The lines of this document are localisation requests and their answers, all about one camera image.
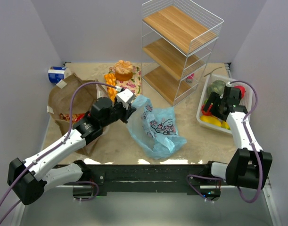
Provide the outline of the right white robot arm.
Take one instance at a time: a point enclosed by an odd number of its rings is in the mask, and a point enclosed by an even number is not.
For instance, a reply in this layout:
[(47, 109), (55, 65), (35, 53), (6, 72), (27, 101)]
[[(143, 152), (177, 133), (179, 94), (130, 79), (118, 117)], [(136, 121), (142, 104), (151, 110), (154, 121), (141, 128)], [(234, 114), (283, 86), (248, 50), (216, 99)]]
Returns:
[(228, 124), (237, 148), (229, 163), (209, 161), (210, 174), (231, 186), (261, 190), (269, 174), (272, 155), (258, 144), (248, 121), (248, 111), (240, 101), (240, 89), (225, 86), (222, 95), (212, 92), (204, 107)]

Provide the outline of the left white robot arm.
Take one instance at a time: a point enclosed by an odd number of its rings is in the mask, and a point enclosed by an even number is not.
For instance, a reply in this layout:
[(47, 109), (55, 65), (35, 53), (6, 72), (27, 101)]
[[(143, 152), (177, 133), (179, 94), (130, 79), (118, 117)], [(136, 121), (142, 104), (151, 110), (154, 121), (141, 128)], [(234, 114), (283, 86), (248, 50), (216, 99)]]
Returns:
[(89, 170), (82, 161), (56, 169), (55, 166), (71, 153), (85, 147), (103, 134), (103, 129), (113, 122), (126, 123), (136, 111), (132, 106), (135, 96), (117, 95), (112, 102), (100, 97), (76, 124), (49, 147), (25, 159), (15, 158), (9, 164), (8, 185), (24, 205), (38, 200), (45, 191), (60, 184), (88, 177)]

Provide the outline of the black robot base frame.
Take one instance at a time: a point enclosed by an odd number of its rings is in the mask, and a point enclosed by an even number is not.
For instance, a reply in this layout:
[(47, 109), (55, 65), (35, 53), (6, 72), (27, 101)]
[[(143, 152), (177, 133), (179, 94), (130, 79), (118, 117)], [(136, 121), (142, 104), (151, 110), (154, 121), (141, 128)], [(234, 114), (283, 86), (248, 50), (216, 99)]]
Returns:
[(76, 161), (81, 177), (66, 183), (90, 184), (99, 196), (110, 192), (202, 194), (219, 197), (221, 179), (211, 176), (207, 164), (90, 165)]

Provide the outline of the blue plastic bag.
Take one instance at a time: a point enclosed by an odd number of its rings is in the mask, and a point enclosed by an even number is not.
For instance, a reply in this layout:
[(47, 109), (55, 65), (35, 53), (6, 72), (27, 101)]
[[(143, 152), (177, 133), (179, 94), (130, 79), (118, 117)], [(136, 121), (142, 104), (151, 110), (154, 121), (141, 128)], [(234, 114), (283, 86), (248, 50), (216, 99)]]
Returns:
[(155, 108), (143, 95), (136, 97), (132, 106), (136, 111), (126, 127), (148, 158), (169, 158), (187, 143), (186, 138), (178, 134), (173, 107)]

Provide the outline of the red snack packet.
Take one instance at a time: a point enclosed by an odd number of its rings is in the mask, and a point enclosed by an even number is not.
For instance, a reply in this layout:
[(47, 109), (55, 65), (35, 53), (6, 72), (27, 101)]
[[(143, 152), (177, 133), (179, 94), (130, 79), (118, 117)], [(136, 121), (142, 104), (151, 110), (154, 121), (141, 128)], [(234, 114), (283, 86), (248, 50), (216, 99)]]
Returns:
[(70, 116), (70, 114), (59, 114), (59, 117), (61, 120), (65, 120), (65, 121), (72, 121), (73, 124), (77, 123), (80, 119), (82, 119), (85, 116), (84, 113), (78, 113), (78, 114), (72, 114), (72, 117)]

